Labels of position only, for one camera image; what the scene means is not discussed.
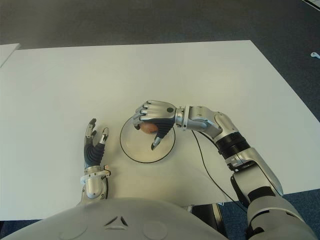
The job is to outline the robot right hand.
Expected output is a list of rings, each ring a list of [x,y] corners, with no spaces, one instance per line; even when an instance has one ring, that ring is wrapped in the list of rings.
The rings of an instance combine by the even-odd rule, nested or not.
[[[132,124],[137,129],[142,128],[142,124],[153,124],[157,127],[154,141],[151,144],[153,151],[173,128],[177,108],[168,102],[147,100],[136,109],[132,116]]]

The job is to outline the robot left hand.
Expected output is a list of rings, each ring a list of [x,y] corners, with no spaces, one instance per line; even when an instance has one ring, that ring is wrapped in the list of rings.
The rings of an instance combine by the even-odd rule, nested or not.
[[[83,147],[85,169],[94,167],[94,166],[100,166],[104,156],[107,139],[109,137],[109,128],[105,127],[102,131],[102,134],[98,143],[94,145],[93,141],[97,134],[97,131],[94,130],[96,126],[96,121],[97,121],[96,118],[91,119],[85,130],[84,147]]]

